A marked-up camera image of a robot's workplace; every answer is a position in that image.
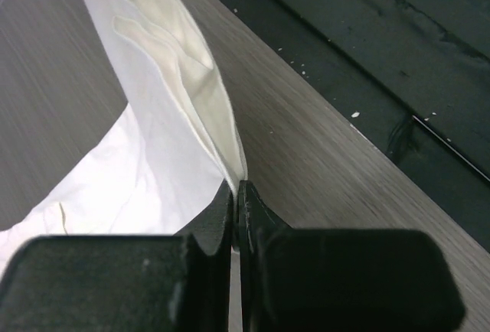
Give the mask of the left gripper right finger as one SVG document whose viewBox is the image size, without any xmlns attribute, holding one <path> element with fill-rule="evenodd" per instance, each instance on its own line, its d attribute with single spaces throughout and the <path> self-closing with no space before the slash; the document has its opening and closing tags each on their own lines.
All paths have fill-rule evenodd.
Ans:
<svg viewBox="0 0 490 332">
<path fill-rule="evenodd" d="M 260 244 L 276 231 L 289 229 L 260 197 L 252 181 L 241 181 L 234 213 L 234 248 L 240 254 L 242 328 L 258 331 L 262 309 Z"/>
</svg>

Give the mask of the white robot-print t-shirt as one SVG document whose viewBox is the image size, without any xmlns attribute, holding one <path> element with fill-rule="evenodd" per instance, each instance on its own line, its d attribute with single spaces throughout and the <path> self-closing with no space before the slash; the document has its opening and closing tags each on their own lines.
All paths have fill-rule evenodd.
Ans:
<svg viewBox="0 0 490 332">
<path fill-rule="evenodd" d="M 84 0 L 127 104 L 1 234 L 3 331 L 179 331 L 178 232 L 247 162 L 220 71 L 181 0 Z"/>
</svg>

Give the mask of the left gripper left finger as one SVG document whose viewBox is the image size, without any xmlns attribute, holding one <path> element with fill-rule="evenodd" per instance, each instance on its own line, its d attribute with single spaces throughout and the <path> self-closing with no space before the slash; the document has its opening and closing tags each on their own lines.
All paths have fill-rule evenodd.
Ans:
<svg viewBox="0 0 490 332">
<path fill-rule="evenodd" d="M 234 199 L 222 183 L 213 200 L 178 233 L 184 237 L 185 278 L 179 331 L 227 331 Z"/>
</svg>

